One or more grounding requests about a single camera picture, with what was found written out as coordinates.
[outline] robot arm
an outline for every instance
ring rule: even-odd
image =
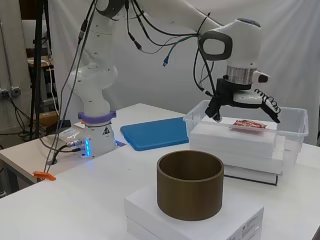
[[[199,40],[199,50],[205,60],[227,61],[227,72],[218,79],[217,90],[206,111],[216,121],[221,119],[219,110],[223,105],[235,107],[259,108],[277,120],[277,109],[261,92],[251,92],[254,79],[260,82],[268,76],[256,71],[260,52],[260,25],[247,19],[237,19],[221,26],[204,15],[185,0],[97,0],[97,9],[93,17],[87,41],[87,53],[92,62],[77,72],[78,79],[74,92],[84,103],[84,112],[80,117],[86,122],[86,157],[95,157],[115,148],[110,113],[110,104],[104,99],[102,90],[110,87],[116,77],[117,69],[112,61],[113,18],[121,9],[128,9],[130,1],[141,11],[154,18],[171,24],[182,25],[193,30]],[[76,72],[68,80],[73,85]]]
[[[213,96],[207,109],[209,117],[216,121],[221,120],[220,107],[231,105],[262,108],[275,122],[279,122],[280,108],[276,102],[259,90],[249,91],[253,82],[265,83],[269,79],[268,75],[257,71],[261,45],[259,23],[240,18],[221,26],[185,0],[132,0],[132,2],[153,18],[198,32],[199,49],[206,60],[227,61],[226,75],[218,80],[217,94]]]

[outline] blue tray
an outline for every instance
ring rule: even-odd
[[[136,151],[188,143],[183,118],[172,118],[121,127],[121,132]]]

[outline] brown cup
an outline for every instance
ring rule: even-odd
[[[157,201],[170,217],[198,221],[216,215],[222,206],[224,166],[211,154],[173,152],[157,165]]]

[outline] blue light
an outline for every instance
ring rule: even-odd
[[[88,140],[86,140],[86,155],[87,157],[90,157],[90,146]]]

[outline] black stand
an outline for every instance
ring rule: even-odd
[[[40,95],[41,95],[41,53],[42,53],[42,14],[45,10],[45,18],[47,25],[47,37],[51,48],[48,0],[38,0],[36,6],[36,32],[35,32],[35,49],[34,49],[34,66],[33,76],[31,80],[32,98],[31,98],[31,114],[30,114],[30,140],[33,139],[33,117],[35,120],[35,138],[40,137]]]

